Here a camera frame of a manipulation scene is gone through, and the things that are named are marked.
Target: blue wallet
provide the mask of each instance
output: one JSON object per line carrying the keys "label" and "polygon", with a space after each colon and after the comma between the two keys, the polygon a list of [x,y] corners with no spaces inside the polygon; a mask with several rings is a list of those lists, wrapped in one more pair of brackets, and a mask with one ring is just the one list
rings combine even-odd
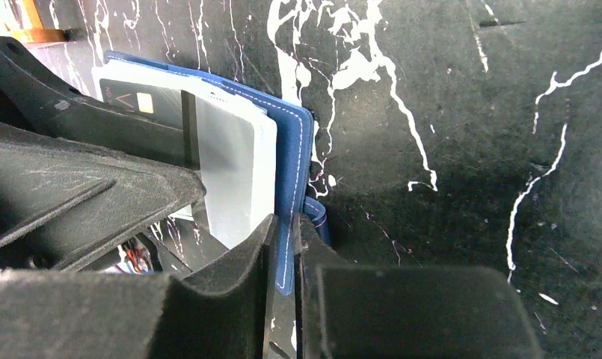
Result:
{"label": "blue wallet", "polygon": [[312,114],[300,106],[291,105],[274,96],[204,71],[163,64],[121,52],[107,51],[105,52],[105,62],[110,60],[144,65],[181,76],[197,77],[228,93],[249,99],[255,105],[267,110],[268,117],[277,124],[274,213],[279,218],[279,253],[276,284],[277,289],[283,295],[290,294],[294,283],[294,240],[292,237],[294,214],[306,213],[316,226],[321,238],[330,244],[325,207],[318,201],[305,197],[313,141]]}

